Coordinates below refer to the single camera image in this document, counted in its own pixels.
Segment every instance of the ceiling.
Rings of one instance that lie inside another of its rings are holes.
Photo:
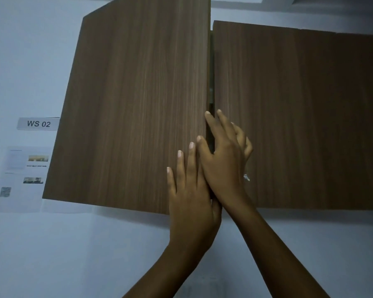
[[[211,3],[212,8],[224,9],[373,16],[373,0],[212,0]]]

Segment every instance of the right hand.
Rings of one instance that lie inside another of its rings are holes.
[[[246,199],[244,194],[245,164],[253,151],[250,140],[241,128],[217,111],[219,122],[209,112],[205,118],[216,140],[212,154],[203,136],[198,136],[198,149],[204,176],[212,191],[226,208],[237,201]]]

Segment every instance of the wooden panel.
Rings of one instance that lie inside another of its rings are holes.
[[[83,19],[43,197],[168,213],[166,167],[206,133],[210,0]]]
[[[373,36],[215,21],[214,52],[257,206],[373,209]]]

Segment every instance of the forearm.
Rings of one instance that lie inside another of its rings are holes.
[[[245,195],[227,209],[238,226],[273,298],[328,297]]]
[[[189,255],[180,254],[168,246],[159,260],[123,298],[172,298],[197,263],[199,261],[194,261]]]

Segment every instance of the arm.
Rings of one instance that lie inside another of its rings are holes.
[[[219,121],[208,112],[205,116],[216,140],[216,151],[212,155],[204,138],[198,138],[204,175],[238,226],[272,297],[328,297],[245,193],[243,173],[253,148],[244,132],[220,110]]]
[[[217,200],[211,202],[202,167],[196,166],[196,148],[191,142],[186,171],[184,154],[178,151],[177,190],[173,171],[167,168],[169,245],[123,298],[173,297],[213,244],[222,208]]]

